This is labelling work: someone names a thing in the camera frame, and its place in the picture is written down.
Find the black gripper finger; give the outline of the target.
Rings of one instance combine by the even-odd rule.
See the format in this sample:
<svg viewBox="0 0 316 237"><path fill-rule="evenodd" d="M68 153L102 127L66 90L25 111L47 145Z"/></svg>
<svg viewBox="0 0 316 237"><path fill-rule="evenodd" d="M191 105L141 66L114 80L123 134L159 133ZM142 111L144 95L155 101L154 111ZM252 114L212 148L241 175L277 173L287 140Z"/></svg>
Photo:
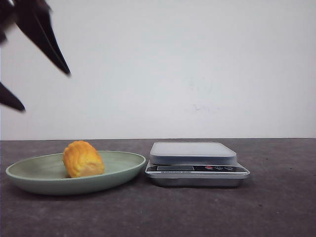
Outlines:
<svg viewBox="0 0 316 237"><path fill-rule="evenodd" d="M71 71L58 46L50 19L50 6L44 0L2 0L0 2L0 42L5 31L16 24L42 53L63 73Z"/></svg>
<svg viewBox="0 0 316 237"><path fill-rule="evenodd" d="M0 83L0 103L18 111L25 111L22 102L2 83Z"/></svg>

